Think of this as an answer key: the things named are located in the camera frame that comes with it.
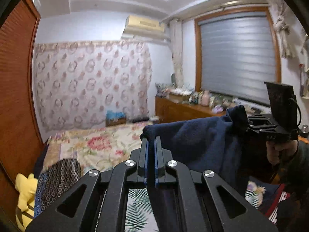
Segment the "hand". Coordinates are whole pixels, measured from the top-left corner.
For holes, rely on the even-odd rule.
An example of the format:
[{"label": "hand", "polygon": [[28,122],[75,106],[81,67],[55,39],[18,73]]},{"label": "hand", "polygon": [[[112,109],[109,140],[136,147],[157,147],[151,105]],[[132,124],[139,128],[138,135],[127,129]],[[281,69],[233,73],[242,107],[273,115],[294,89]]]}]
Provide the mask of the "hand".
[{"label": "hand", "polygon": [[283,161],[287,161],[297,151],[297,140],[291,140],[286,143],[275,144],[273,141],[266,142],[267,159],[270,164],[280,163],[279,152],[282,151]]}]

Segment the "bottle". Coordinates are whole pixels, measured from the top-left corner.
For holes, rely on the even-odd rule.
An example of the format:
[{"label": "bottle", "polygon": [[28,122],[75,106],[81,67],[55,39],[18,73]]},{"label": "bottle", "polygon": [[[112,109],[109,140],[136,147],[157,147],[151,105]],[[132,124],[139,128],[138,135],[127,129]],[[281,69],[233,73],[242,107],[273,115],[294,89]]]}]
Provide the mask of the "bottle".
[{"label": "bottle", "polygon": [[203,97],[203,94],[204,94],[204,91],[202,90],[202,91],[200,91],[199,93],[198,93],[198,104],[200,104],[201,103],[201,101],[202,101],[202,97]]},{"label": "bottle", "polygon": [[200,104],[202,105],[202,106],[209,106],[209,91],[208,90],[206,90],[206,91],[204,91],[204,94],[203,94],[203,96],[202,96],[202,99],[201,99],[201,101],[200,101]]}]

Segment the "yellow plush toy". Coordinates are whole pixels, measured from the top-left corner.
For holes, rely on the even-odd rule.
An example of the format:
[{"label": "yellow plush toy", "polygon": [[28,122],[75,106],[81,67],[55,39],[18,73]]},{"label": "yellow plush toy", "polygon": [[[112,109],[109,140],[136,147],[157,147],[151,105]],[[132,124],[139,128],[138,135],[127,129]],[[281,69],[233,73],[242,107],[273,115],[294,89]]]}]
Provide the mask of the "yellow plush toy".
[{"label": "yellow plush toy", "polygon": [[33,173],[28,178],[19,173],[15,179],[15,188],[20,193],[16,207],[16,223],[21,231],[25,231],[28,224],[34,219],[34,196],[38,180]]}]

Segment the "floral bedspread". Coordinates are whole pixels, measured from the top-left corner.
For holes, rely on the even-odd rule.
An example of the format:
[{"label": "floral bedspread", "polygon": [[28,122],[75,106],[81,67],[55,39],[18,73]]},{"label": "floral bedspread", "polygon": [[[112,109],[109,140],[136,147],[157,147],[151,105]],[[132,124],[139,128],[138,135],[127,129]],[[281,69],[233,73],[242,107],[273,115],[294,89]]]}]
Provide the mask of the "floral bedspread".
[{"label": "floral bedspread", "polygon": [[[132,150],[141,147],[139,136],[143,128],[150,124],[140,122],[56,134],[48,141],[43,171],[65,158],[76,158],[82,175],[91,169],[100,172],[110,170],[129,159]],[[146,189],[129,191],[126,232],[135,231],[158,231]]]}]

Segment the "wooden dresser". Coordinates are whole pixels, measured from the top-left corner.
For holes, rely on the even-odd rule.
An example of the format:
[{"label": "wooden dresser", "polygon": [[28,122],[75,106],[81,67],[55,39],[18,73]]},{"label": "wooden dresser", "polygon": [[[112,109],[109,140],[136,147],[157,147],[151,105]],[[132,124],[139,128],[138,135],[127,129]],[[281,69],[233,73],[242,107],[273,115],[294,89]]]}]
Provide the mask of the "wooden dresser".
[{"label": "wooden dresser", "polygon": [[160,123],[170,123],[195,118],[225,115],[225,112],[213,114],[211,113],[211,109],[209,107],[201,105],[176,104],[166,98],[160,97],[155,98],[155,113],[160,117]]}]

